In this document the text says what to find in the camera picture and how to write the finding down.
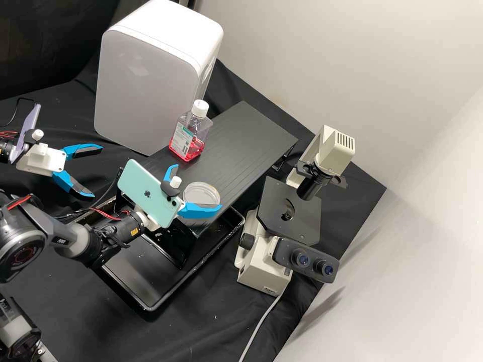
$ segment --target red wire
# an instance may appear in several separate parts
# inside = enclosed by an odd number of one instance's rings
[[[89,210],[95,211],[95,212],[97,212],[97,213],[101,214],[102,216],[104,216],[104,217],[105,217],[105,218],[107,218],[107,219],[114,220],[114,221],[121,221],[121,219],[116,218],[116,217],[114,217],[114,216],[111,216],[111,215],[109,215],[109,214],[106,214],[106,213],[105,213],[104,211],[102,211],[102,210],[95,209],[95,208],[89,208]]]
[[[1,137],[14,138],[16,134],[16,131],[0,131]]]
[[[24,202],[30,200],[31,197],[32,197],[32,195],[27,195],[23,199],[15,201],[13,204],[11,204],[10,206],[7,207],[7,210],[10,211],[10,210],[16,208],[18,205],[21,205]]]

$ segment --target robotic arm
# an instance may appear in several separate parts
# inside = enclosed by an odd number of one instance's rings
[[[146,216],[131,212],[98,229],[64,225],[38,209],[31,196],[12,200],[0,191],[0,283],[12,280],[50,245],[64,257],[96,269],[142,234]],[[0,361],[56,362],[40,330],[15,300],[0,291]]]
[[[0,138],[0,163],[15,165],[19,171],[50,176],[64,191],[77,198],[93,199],[94,194],[74,179],[64,169],[64,166],[65,162],[72,158],[100,153],[102,146],[87,143],[67,146],[58,150],[40,142],[44,136],[44,132],[36,128],[40,108],[40,104],[34,104],[34,108],[24,120],[17,143],[12,139]]]
[[[97,268],[144,232],[142,211],[99,229],[64,225],[30,203],[0,193],[0,283],[7,283],[51,245],[66,258]]]

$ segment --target microscope stage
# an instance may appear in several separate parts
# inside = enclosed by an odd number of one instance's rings
[[[320,241],[321,200],[309,201],[297,189],[267,176],[257,218],[271,234],[315,245]]]

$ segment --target black cloth backdrop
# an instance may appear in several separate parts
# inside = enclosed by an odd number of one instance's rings
[[[0,2],[0,99],[74,78],[119,0]]]
[[[97,57],[102,32],[109,25],[117,0],[25,0],[0,4],[0,98],[35,89],[25,96],[42,104],[39,127],[44,142],[62,148],[95,142],[100,155],[69,161],[68,170],[96,195],[107,188],[118,167],[139,155],[100,137],[93,128]],[[133,9],[121,0],[116,18]],[[70,81],[78,75],[84,85]],[[217,62],[205,99],[209,116],[245,100],[299,139],[294,154],[313,137],[231,71]],[[0,101],[0,124],[11,116],[15,98]],[[29,105],[21,104],[8,129],[19,130]],[[296,157],[288,163],[293,164]],[[290,170],[269,175],[283,178]],[[317,248],[340,257],[385,188],[354,164],[345,171],[350,187],[327,187],[322,242]],[[264,178],[236,202],[242,213],[255,207]],[[52,215],[85,206],[61,191],[48,177],[19,172],[0,164],[0,188],[18,195],[34,192]],[[47,249],[6,285],[43,331],[43,340],[59,361],[233,361],[248,341],[273,298],[236,283],[233,266],[235,236],[166,303],[161,313],[145,321],[92,271]],[[280,303],[269,315],[246,361],[272,360],[297,325],[321,285],[295,274]]]

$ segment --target inverted microscope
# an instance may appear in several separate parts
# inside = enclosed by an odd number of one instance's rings
[[[347,187],[342,172],[354,154],[354,138],[324,125],[285,183],[266,177],[260,204],[248,211],[239,240],[239,283],[278,296],[293,272],[334,281],[339,261],[311,247],[320,242],[322,200],[316,194],[329,184]]]

